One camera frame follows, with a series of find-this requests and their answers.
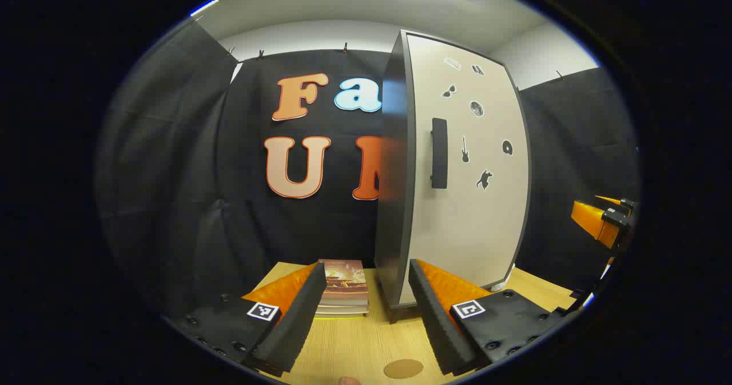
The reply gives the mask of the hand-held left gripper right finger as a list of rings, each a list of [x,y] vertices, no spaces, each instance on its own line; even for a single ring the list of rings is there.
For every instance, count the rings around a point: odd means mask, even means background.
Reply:
[[[415,258],[408,281],[442,374],[466,374],[511,356],[567,314],[562,307],[548,311],[514,289],[491,293]]]

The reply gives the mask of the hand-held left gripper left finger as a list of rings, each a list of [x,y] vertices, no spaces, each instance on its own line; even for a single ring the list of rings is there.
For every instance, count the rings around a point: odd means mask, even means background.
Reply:
[[[316,262],[246,295],[221,295],[170,325],[220,358],[283,374],[303,350],[326,285],[324,263]]]

